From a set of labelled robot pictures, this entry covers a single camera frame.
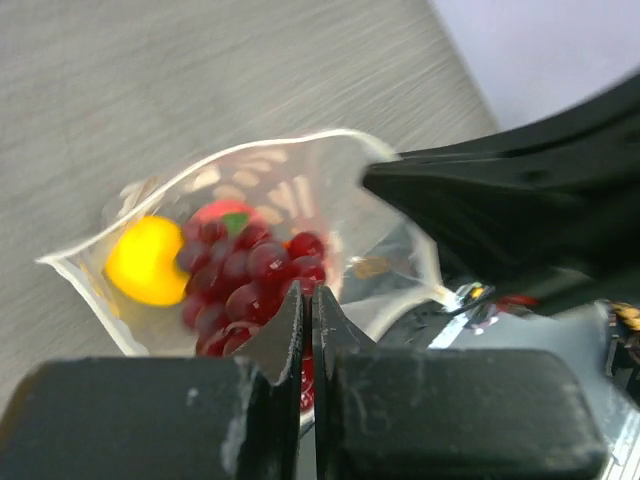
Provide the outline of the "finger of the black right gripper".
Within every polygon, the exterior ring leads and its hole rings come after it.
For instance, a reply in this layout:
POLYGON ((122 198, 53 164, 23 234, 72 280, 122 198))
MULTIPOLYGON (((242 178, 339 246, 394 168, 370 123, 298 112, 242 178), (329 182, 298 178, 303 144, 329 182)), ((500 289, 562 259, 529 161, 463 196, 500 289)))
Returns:
POLYGON ((540 315, 639 296, 639 80, 551 118, 368 166, 459 272, 540 315))

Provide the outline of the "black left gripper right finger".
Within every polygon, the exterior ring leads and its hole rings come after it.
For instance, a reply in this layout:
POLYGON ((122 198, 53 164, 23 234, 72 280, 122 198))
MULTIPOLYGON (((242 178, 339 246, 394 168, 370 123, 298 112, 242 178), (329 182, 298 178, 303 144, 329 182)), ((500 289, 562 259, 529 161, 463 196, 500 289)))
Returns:
POLYGON ((532 349, 377 346, 310 301, 321 479, 594 479, 608 460, 576 375, 532 349))

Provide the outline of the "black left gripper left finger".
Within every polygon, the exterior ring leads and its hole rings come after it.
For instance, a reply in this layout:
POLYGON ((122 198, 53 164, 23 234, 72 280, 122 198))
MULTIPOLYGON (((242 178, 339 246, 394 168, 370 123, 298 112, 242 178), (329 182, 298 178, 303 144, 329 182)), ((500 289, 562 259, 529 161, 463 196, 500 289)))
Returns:
POLYGON ((224 358, 46 362, 1 420, 5 479, 292 479, 304 300, 224 358))

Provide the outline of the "purple fake grape bunch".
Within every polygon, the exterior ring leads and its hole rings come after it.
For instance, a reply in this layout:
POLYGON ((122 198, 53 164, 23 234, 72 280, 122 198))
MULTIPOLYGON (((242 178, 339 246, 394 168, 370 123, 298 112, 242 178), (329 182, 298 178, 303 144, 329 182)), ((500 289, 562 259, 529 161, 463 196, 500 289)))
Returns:
POLYGON ((197 356, 231 355, 274 318, 293 283, 309 296, 327 279, 327 249, 312 231, 281 241, 264 224, 230 236, 220 221, 189 221, 183 234, 176 258, 189 274, 182 320, 197 335, 197 356))

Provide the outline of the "clear zip top bag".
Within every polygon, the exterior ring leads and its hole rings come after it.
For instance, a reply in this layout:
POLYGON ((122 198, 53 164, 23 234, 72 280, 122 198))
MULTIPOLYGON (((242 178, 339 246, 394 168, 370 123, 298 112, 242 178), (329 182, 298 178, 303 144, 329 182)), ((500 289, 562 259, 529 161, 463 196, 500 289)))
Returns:
POLYGON ((324 248, 325 281, 347 317, 380 339, 420 305, 452 309, 435 243, 361 186, 364 169, 398 154, 350 129, 260 140, 126 186, 95 235, 46 254, 127 356, 189 356, 265 237, 305 232, 324 248))

